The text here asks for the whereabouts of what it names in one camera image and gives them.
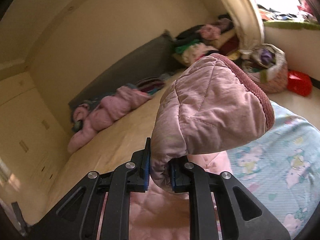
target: green fabric edge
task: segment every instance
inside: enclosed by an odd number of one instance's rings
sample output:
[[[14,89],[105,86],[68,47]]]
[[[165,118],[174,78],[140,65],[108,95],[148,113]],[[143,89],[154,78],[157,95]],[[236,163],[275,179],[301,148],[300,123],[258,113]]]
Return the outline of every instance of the green fabric edge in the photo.
[[[289,29],[289,30],[313,30],[320,31],[319,24],[313,24],[308,22],[295,22],[295,21],[266,21],[263,22],[265,27],[278,28],[278,29]]]

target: pink ribbed edging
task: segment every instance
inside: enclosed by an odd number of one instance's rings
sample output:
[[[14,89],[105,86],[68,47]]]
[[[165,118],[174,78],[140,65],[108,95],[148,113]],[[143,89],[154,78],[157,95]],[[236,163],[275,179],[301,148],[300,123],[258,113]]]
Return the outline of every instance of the pink ribbed edging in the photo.
[[[236,75],[239,81],[247,90],[252,92],[260,101],[263,112],[266,117],[267,129],[270,130],[275,123],[275,113],[267,95],[257,86],[236,64],[227,57],[220,54],[212,54],[211,56],[220,59],[226,66]]]

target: red plastic object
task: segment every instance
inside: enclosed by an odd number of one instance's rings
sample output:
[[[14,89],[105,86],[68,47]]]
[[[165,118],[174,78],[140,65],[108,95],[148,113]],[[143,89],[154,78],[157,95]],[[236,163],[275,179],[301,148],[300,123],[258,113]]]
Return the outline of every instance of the red plastic object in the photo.
[[[304,73],[289,70],[287,89],[297,93],[298,95],[307,97],[312,91],[311,79]]]

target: light blue bed sheet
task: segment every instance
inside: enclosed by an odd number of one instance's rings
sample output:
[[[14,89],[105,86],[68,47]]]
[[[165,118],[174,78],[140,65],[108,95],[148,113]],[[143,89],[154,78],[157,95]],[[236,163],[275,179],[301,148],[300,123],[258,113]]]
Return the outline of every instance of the light blue bed sheet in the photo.
[[[320,202],[320,132],[272,102],[276,122],[260,139],[228,150],[233,175],[288,229],[302,230]]]

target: silver screw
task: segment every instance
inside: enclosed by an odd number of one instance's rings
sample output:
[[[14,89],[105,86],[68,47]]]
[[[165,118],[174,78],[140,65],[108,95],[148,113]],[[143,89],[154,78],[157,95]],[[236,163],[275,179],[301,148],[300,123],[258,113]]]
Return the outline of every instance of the silver screw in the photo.
[[[224,178],[224,179],[230,179],[231,178],[231,174],[227,171],[223,172],[221,174],[221,176]]]
[[[95,179],[98,176],[98,173],[96,173],[95,171],[90,171],[88,173],[88,178],[89,179]]]
[[[184,167],[185,167],[186,169],[189,169],[189,170],[193,169],[194,166],[195,166],[195,165],[194,165],[193,163],[185,163],[185,164],[184,164]]]
[[[133,162],[128,162],[125,164],[125,167],[128,169],[133,169],[135,166],[136,166],[136,164]]]

